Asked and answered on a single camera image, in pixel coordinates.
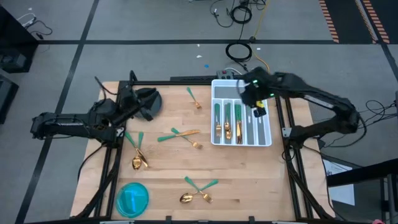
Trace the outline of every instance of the wooden table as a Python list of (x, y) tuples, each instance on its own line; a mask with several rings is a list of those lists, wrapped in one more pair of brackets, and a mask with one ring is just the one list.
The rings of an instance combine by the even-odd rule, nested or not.
[[(104, 83), (110, 91), (117, 92), (118, 82)], [(163, 109), (153, 121), (130, 119), (126, 130), (135, 141), (138, 132), (144, 132), (142, 151), (149, 168), (133, 170), (131, 160), (136, 152), (127, 139), (124, 141), (116, 192), (130, 182), (144, 184), (149, 191), (147, 210), (136, 220), (295, 220), (289, 187), (280, 126), (275, 100), (268, 100), (269, 119), (272, 131), (270, 147), (224, 147), (210, 143), (211, 86), (191, 86), (202, 110), (197, 110), (186, 91), (186, 86), (155, 86), (163, 99)], [(291, 100), (296, 124), (308, 126), (312, 118), (305, 100)], [(204, 145), (195, 149), (183, 138), (157, 142), (159, 136), (171, 134), (171, 127), (179, 131), (200, 129), (200, 134), (190, 136)], [(307, 146), (318, 149), (315, 140), (308, 140)], [(86, 156), (93, 152), (99, 142), (89, 140)], [(323, 165), (319, 154), (305, 148), (301, 150), (308, 188), (320, 205), (333, 215), (327, 194)], [(79, 213), (97, 191), (104, 161), (105, 150), (101, 150), (85, 164), (77, 186), (71, 215)], [(193, 188), (184, 181), (189, 176), (202, 187), (213, 179), (219, 184), (205, 190), (214, 202), (208, 204), (199, 196), (191, 203), (182, 204), (179, 198)], [(305, 217), (303, 197), (297, 187)], [(101, 214), (105, 214), (108, 191), (104, 194)], [(115, 208), (113, 220), (125, 219)]]

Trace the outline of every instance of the knife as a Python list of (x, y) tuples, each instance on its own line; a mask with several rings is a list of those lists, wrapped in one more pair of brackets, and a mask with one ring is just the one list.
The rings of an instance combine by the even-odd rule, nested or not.
[(168, 140), (168, 139), (171, 139), (171, 138), (175, 138), (175, 137), (178, 137), (178, 136), (187, 136), (187, 135), (196, 134), (196, 133), (199, 133), (199, 132), (200, 132), (200, 130), (184, 131), (184, 132), (182, 132), (180, 134), (173, 134), (173, 135), (170, 135), (170, 136), (159, 137), (159, 138), (157, 138), (157, 141), (161, 142), (161, 141)]

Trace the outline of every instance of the white paper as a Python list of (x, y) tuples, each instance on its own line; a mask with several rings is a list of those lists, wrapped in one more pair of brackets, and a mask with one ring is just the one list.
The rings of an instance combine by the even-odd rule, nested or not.
[[(335, 162), (330, 162), (328, 160), (323, 160), (325, 163), (327, 175), (338, 174), (340, 172), (345, 172), (347, 170), (352, 170), (353, 168), (344, 166)], [(330, 198), (337, 202), (346, 203), (349, 205), (355, 205), (354, 197), (354, 185), (344, 185), (339, 187), (329, 188)]]

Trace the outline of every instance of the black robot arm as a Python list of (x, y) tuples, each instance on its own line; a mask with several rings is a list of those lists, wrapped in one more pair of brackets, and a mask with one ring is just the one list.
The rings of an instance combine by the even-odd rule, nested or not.
[(152, 120), (149, 109), (159, 95), (155, 88), (132, 90), (124, 86), (118, 94), (123, 96), (120, 104), (108, 99), (99, 100), (86, 114), (42, 113), (33, 118), (30, 132), (33, 138), (52, 138), (56, 134), (94, 138), (100, 142), (113, 142), (117, 128), (136, 113), (148, 121)]
[(270, 75), (263, 68), (257, 67), (243, 76), (247, 85), (241, 93), (242, 101), (257, 110), (262, 110), (258, 101), (279, 95), (283, 98), (303, 98), (336, 113), (327, 121), (307, 127), (294, 126), (285, 129), (284, 137), (289, 144), (301, 148), (304, 141), (314, 136), (324, 136), (332, 132), (343, 134), (355, 133), (358, 129), (360, 115), (347, 98), (332, 95), (306, 84), (293, 73), (277, 72)]

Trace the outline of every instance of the blue bowl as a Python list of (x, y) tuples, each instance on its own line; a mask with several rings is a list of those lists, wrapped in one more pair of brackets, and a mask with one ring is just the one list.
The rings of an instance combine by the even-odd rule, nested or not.
[(135, 218), (144, 213), (148, 201), (148, 191), (142, 184), (126, 184), (116, 197), (116, 210), (123, 217)]

